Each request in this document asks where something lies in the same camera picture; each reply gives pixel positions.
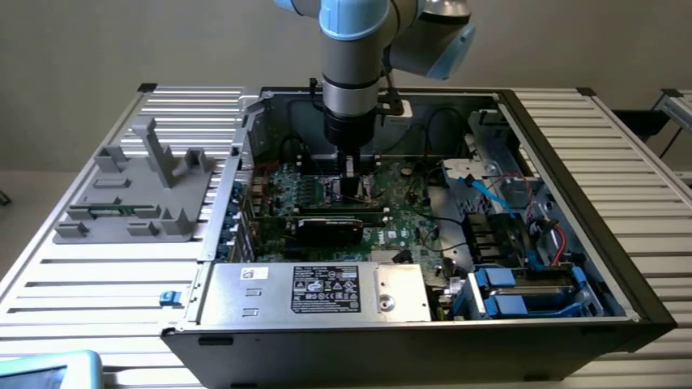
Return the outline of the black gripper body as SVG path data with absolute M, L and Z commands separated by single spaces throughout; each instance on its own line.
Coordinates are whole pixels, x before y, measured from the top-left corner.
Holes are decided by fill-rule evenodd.
M 324 114 L 324 136 L 340 152 L 346 155 L 360 153 L 360 148 L 374 136 L 374 111 L 342 116 L 328 110 Z

